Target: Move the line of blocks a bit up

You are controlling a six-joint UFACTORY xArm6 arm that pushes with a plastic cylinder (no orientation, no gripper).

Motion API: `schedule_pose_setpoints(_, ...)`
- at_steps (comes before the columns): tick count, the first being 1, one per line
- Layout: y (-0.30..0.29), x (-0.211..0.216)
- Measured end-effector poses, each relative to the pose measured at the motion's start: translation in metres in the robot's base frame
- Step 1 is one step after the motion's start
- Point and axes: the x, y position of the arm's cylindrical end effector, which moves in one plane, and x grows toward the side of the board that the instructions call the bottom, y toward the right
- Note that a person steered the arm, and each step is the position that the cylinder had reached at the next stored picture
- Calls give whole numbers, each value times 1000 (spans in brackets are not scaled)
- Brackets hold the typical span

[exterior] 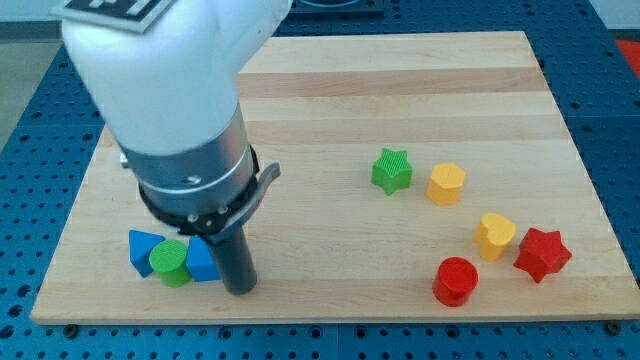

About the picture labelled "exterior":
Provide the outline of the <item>black mounting flange with clamp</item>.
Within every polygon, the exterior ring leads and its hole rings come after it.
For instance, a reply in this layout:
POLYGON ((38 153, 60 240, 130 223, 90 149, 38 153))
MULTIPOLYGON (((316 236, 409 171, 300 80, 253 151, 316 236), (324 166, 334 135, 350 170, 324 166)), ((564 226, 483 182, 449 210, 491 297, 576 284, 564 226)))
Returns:
POLYGON ((260 169, 256 152, 249 146, 237 166, 203 188, 169 191, 141 183, 139 192, 159 221, 181 235, 200 236, 217 244, 242 230, 279 176, 280 165, 260 169))

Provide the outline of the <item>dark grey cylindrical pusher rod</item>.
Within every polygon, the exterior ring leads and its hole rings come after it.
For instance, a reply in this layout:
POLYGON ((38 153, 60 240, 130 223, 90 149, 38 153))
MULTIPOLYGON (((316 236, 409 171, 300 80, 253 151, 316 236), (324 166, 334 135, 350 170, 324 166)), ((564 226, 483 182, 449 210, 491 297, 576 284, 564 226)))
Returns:
POLYGON ((243 229, 223 238, 208 235, 205 242, 226 291, 233 295, 250 292, 257 283, 257 273, 243 229))

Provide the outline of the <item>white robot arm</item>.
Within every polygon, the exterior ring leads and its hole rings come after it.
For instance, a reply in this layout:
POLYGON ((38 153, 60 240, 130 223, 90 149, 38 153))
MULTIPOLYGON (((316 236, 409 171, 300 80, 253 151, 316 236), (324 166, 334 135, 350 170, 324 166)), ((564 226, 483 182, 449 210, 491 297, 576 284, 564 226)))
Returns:
POLYGON ((70 0, 52 9, 85 87, 160 221, 205 240, 226 290, 257 273, 243 227, 278 164, 260 167, 237 78, 291 0, 70 0))

